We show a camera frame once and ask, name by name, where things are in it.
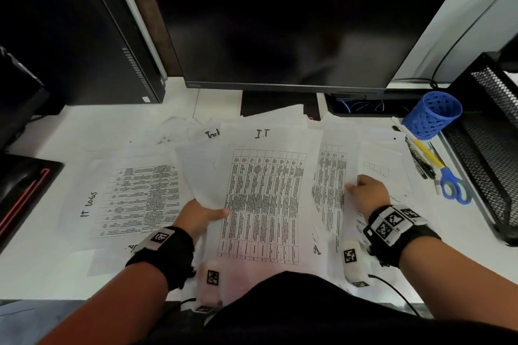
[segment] computer monitor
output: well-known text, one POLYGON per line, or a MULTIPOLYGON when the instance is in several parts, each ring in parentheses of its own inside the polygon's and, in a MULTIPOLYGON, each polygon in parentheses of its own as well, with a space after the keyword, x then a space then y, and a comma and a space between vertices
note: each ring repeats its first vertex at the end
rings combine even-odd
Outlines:
POLYGON ((187 87, 380 92, 444 0, 157 0, 187 87))

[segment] hand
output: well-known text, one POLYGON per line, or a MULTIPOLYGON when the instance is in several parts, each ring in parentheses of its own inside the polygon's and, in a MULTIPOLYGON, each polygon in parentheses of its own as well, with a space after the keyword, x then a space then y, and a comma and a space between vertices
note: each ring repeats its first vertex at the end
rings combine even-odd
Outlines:
POLYGON ((353 196, 356 209, 367 221, 373 211, 390 205, 390 196, 385 185, 367 175, 358 175, 358 185, 346 184, 346 191, 353 196))
POLYGON ((211 221, 221 220, 229 214, 230 210, 228 209, 207 209, 200 205, 196 199, 193 199, 187 202, 182 211, 180 211, 180 215, 173 226, 182 228, 189 233, 193 238, 193 243, 196 245, 199 237, 203 235, 211 221))

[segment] mesh pen holder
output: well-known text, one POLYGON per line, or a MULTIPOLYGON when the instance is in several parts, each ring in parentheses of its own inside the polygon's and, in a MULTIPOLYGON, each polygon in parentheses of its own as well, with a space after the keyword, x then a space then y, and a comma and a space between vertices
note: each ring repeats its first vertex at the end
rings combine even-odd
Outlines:
POLYGON ((426 93, 403 119, 403 125, 418 139, 432 139, 462 113, 461 103, 442 91, 426 93))

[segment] wooden panel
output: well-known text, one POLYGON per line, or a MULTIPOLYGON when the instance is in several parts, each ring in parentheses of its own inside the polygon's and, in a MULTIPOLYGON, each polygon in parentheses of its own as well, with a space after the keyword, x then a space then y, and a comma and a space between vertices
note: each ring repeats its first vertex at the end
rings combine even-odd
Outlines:
POLYGON ((135 0, 142 18, 149 30, 156 50, 164 64, 167 76, 182 76, 175 49, 165 26, 156 0, 135 0))

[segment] white desk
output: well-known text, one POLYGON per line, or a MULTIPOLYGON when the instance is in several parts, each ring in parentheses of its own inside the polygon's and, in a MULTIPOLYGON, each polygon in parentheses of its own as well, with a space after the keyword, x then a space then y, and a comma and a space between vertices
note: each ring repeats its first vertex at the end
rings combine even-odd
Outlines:
MULTIPOLYGON (((166 93, 163 104, 66 107, 58 116, 29 124, 11 152, 61 161, 65 167, 0 255, 0 299, 86 299, 113 277, 88 277, 93 251, 71 252, 66 242, 51 236, 87 151, 119 149, 135 133, 170 116, 194 116, 204 123, 240 113, 240 91, 187 89, 183 79, 170 78, 166 93)), ((325 102, 319 103, 325 113, 325 102)), ((386 118, 371 121, 389 123, 386 118)), ((451 165, 443 145, 437 139, 434 145, 451 165)), ((425 191, 445 242, 518 283, 518 250, 495 239, 474 203, 447 201, 430 185, 425 191)))

